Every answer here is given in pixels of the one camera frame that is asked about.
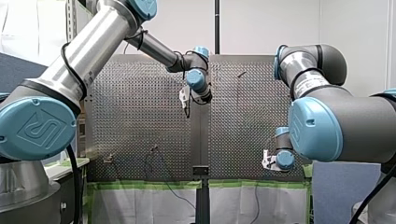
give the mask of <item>wire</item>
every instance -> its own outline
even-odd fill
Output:
[[[129,43],[126,43],[126,46],[125,46],[125,49],[124,49],[124,54],[126,53],[126,50],[128,49],[128,47],[129,47]]]
[[[9,93],[0,94],[0,103],[2,103],[3,101],[5,101],[5,100],[7,99],[8,96],[9,96]]]
[[[265,141],[265,147],[269,148],[269,143],[270,143],[270,141],[273,140],[273,139],[274,139],[274,137],[268,138],[268,139]],[[257,219],[258,219],[259,216],[260,216],[260,212],[261,212],[261,209],[260,209],[260,202],[259,202],[259,196],[257,195],[257,188],[258,188],[258,186],[259,186],[259,181],[257,181],[256,187],[254,188],[254,197],[256,198],[257,212],[256,212],[256,216],[255,216],[254,219],[250,222],[250,224],[253,224],[253,223],[255,223],[255,222],[257,221]]]
[[[76,78],[79,82],[79,86],[81,87],[82,90],[82,96],[80,100],[83,100],[87,96],[87,86],[85,86],[84,81],[81,79],[81,77],[77,74],[76,70],[72,66],[70,66],[69,61],[66,58],[66,48],[69,46],[70,43],[65,43],[62,48],[61,48],[61,56],[64,59],[64,65],[66,66],[67,71],[69,74],[71,74],[73,77]]]
[[[67,146],[67,154],[69,155],[70,162],[72,164],[73,179],[74,179],[74,189],[75,189],[75,211],[74,211],[74,221],[73,223],[79,224],[79,212],[80,212],[80,184],[79,184],[79,173],[77,167],[77,160],[73,152],[72,146]]]
[[[169,169],[168,169],[168,166],[167,166],[167,164],[166,164],[166,162],[165,162],[165,159],[163,158],[162,153],[161,153],[160,151],[158,151],[158,150],[157,150],[157,152],[160,153],[160,157],[161,157],[161,160],[162,160],[162,162],[163,162],[163,166],[165,167],[166,173],[168,173],[168,175],[170,176],[170,178],[172,178],[172,176],[170,175],[170,171],[169,171]],[[177,197],[177,198],[179,198],[180,200],[183,200],[183,201],[185,201],[186,203],[188,203],[194,210],[196,209],[195,206],[194,206],[189,200],[187,200],[186,198],[183,198],[183,197],[177,195],[177,194],[172,190],[171,186],[169,186],[168,182],[166,181],[166,178],[164,179],[164,182],[165,182],[166,186],[168,186],[168,188],[169,188],[169,189],[172,191],[172,193],[175,195],[175,197]]]
[[[161,161],[162,161],[162,163],[163,163],[163,168],[164,168],[164,170],[165,170],[166,173],[169,175],[169,178],[170,178],[170,179],[173,179],[173,178],[172,178],[172,175],[171,175],[171,172],[170,172],[170,170],[169,170],[169,167],[168,167],[168,165],[167,165],[167,163],[166,163],[166,161],[165,161],[165,159],[164,159],[164,156],[163,156],[163,154],[161,153],[161,151],[158,150],[157,147],[154,147],[154,148],[151,149],[151,151],[145,156],[145,161],[147,161],[147,157],[148,157],[148,156],[155,155],[155,153],[158,153],[158,154],[159,154],[160,159],[161,159]],[[169,188],[169,190],[171,190],[171,192],[173,193],[173,195],[175,195],[175,197],[177,197],[177,198],[179,198],[180,200],[183,200],[184,202],[188,203],[194,210],[196,210],[195,206],[194,206],[188,199],[183,198],[183,197],[181,197],[181,196],[179,196],[179,195],[177,195],[177,194],[175,193],[175,191],[174,191],[174,190],[171,188],[171,186],[169,185],[169,183],[168,183],[168,181],[167,181],[167,179],[166,179],[166,176],[164,176],[163,179],[164,179],[164,182],[165,182],[166,186]]]
[[[138,32],[138,34],[135,34],[135,35],[133,35],[133,36],[126,37],[126,38],[124,39],[125,41],[128,41],[128,40],[133,39],[133,38],[135,38],[135,37],[137,37],[137,36],[139,36],[139,35],[142,35],[142,36],[141,36],[141,39],[140,39],[140,42],[139,42],[139,45],[138,45],[138,47],[137,47],[137,50],[140,50],[140,48],[142,47],[142,44],[143,44],[143,34],[147,34],[147,33],[149,32],[148,30],[143,30],[143,27],[140,27],[140,29],[141,29],[141,31]],[[126,44],[123,54],[126,53],[126,50],[128,49],[128,47],[129,47],[129,43]]]
[[[388,182],[396,175],[396,163],[392,166],[390,169],[389,173],[385,175],[385,177],[379,182],[378,185],[375,186],[373,191],[370,192],[369,195],[364,199],[364,201],[361,203],[361,206],[359,206],[358,210],[356,211],[355,215],[353,216],[352,219],[350,219],[349,224],[356,224],[358,223],[359,216],[363,212],[364,208],[367,206],[367,204],[375,197],[375,195],[385,187],[385,185],[388,184]]]
[[[202,103],[199,103],[198,101],[196,101],[193,97],[192,97],[192,90],[191,90],[191,88],[190,88],[190,98],[196,103],[196,104],[198,104],[198,105],[208,105],[209,103],[208,102],[205,102],[204,104],[202,104]]]

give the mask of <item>pegboard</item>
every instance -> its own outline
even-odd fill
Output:
[[[303,163],[288,173],[264,170],[265,148],[275,152],[275,130],[287,126],[289,89],[275,81],[273,56],[211,57],[210,177],[303,180]]]
[[[192,179],[191,126],[178,100],[183,85],[181,74],[143,55],[106,64],[86,102],[90,181]]]
[[[262,151],[273,148],[268,139],[287,124],[290,104],[288,88],[273,78],[273,59],[211,56],[213,100],[208,123],[200,125],[208,129],[201,150],[210,178],[304,178],[300,157],[286,174],[261,166]],[[107,63],[86,102],[90,181],[192,179],[195,136],[178,100],[184,85],[181,74],[143,55],[116,55]],[[150,153],[155,146],[160,153]]]

